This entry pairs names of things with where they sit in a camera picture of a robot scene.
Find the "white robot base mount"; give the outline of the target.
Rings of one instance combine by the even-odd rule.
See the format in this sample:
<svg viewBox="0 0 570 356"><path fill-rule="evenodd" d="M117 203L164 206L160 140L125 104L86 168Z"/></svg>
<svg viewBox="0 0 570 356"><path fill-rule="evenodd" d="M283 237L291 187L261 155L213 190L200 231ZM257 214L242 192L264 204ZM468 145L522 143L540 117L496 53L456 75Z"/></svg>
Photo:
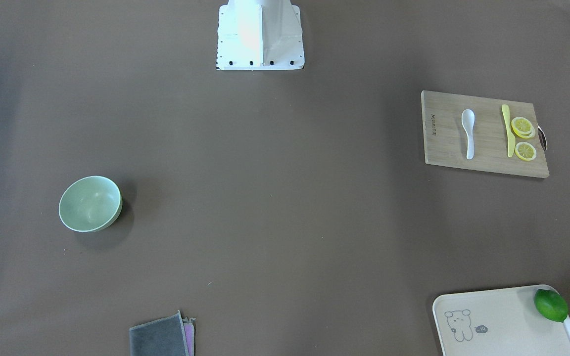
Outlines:
<svg viewBox="0 0 570 356"><path fill-rule="evenodd" d="M217 70L305 66L301 12L289 0L229 0L219 7L217 35Z"/></svg>

